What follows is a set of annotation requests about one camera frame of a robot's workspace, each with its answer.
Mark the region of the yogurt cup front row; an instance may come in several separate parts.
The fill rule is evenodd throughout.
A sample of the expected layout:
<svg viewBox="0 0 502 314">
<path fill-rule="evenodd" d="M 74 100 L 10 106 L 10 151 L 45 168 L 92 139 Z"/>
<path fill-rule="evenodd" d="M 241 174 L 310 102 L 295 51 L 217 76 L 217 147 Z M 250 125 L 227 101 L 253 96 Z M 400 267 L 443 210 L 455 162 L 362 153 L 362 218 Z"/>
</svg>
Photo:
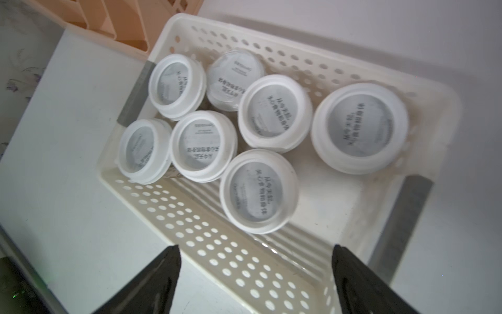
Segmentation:
<svg viewBox="0 0 502 314">
<path fill-rule="evenodd" d="M 227 218 L 250 234 L 269 234 L 286 225 L 299 201 L 291 163 L 265 149 L 236 156 L 222 175 L 220 202 Z"/>
<path fill-rule="evenodd" d="M 120 139 L 116 165 L 133 183 L 152 184 L 171 167 L 171 126 L 161 119 L 130 124 Z"/>
<path fill-rule="evenodd" d="M 171 134 L 172 163 L 196 183 L 218 180 L 237 155 L 237 131 L 227 116 L 195 111 L 178 121 Z"/>
</svg>

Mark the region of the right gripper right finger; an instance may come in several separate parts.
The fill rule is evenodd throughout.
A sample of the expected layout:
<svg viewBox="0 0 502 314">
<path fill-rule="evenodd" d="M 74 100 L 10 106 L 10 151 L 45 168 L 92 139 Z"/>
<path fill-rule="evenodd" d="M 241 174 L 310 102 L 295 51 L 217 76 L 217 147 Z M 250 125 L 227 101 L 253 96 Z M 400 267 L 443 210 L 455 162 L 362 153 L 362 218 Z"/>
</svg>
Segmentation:
<svg viewBox="0 0 502 314">
<path fill-rule="evenodd" d="M 332 270 L 343 313 L 418 313 L 348 248 L 333 248 Z"/>
</svg>

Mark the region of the yogurt cup back row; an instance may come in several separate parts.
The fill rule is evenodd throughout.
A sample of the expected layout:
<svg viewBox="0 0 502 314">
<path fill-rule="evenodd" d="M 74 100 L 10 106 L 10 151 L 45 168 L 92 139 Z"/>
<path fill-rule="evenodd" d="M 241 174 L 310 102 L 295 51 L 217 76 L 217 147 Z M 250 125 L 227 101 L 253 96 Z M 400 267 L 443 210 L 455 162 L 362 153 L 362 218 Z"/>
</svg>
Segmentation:
<svg viewBox="0 0 502 314">
<path fill-rule="evenodd" d="M 238 125 L 253 149 L 287 153 L 310 132 L 313 106 L 309 95 L 286 75 L 267 75 L 252 83 L 241 98 Z"/>
<path fill-rule="evenodd" d="M 311 141 L 329 167 L 366 175 L 389 166 L 401 152 L 410 118 L 404 102 L 373 83 L 337 89 L 317 107 Z"/>
<path fill-rule="evenodd" d="M 149 79 L 149 99 L 158 112 L 179 121 L 203 106 L 207 77 L 201 63 L 182 54 L 159 61 Z"/>
<path fill-rule="evenodd" d="M 236 112 L 249 86 L 265 76 L 265 68 L 255 54 L 236 48 L 218 57 L 206 74 L 210 103 L 220 111 Z"/>
</svg>

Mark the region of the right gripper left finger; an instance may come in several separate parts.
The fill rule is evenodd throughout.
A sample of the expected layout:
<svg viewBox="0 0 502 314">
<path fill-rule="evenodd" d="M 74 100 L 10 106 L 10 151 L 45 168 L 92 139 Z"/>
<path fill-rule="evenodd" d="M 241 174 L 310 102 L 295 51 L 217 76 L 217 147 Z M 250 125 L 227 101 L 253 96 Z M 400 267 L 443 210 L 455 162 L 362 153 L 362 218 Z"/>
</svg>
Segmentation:
<svg viewBox="0 0 502 314">
<path fill-rule="evenodd" d="M 182 258 L 178 245 L 163 250 L 96 313 L 169 313 Z"/>
</svg>

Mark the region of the yogurt cup row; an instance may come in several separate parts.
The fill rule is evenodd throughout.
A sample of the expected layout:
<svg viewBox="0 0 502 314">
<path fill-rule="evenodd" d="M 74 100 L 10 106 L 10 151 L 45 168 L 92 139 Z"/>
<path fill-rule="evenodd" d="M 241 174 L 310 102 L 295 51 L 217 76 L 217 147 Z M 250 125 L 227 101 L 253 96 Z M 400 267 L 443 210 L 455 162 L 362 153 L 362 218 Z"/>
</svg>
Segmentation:
<svg viewBox="0 0 502 314">
<path fill-rule="evenodd" d="M 207 77 L 201 63 L 182 54 L 159 61 L 149 79 L 149 99 L 158 112 L 179 121 L 203 106 Z"/>
<path fill-rule="evenodd" d="M 267 75 L 252 83 L 241 98 L 238 125 L 253 149 L 287 153 L 310 132 L 313 106 L 309 95 L 286 75 Z"/>
<path fill-rule="evenodd" d="M 227 116 L 195 111 L 178 121 L 171 134 L 172 163 L 196 183 L 218 180 L 237 155 L 237 131 Z"/>
<path fill-rule="evenodd" d="M 265 76 L 265 68 L 255 54 L 236 48 L 218 57 L 206 74 L 210 103 L 220 111 L 236 112 L 249 86 Z"/>
<path fill-rule="evenodd" d="M 130 124 L 120 139 L 116 165 L 133 183 L 152 184 L 171 167 L 171 126 L 161 119 Z"/>
<path fill-rule="evenodd" d="M 291 163 L 265 149 L 236 156 L 222 175 L 220 202 L 227 218 L 250 234 L 269 234 L 286 225 L 299 201 Z"/>
<path fill-rule="evenodd" d="M 373 83 L 337 89 L 317 107 L 311 141 L 329 167 L 366 175 L 389 166 L 401 152 L 410 118 L 404 102 Z"/>
</svg>

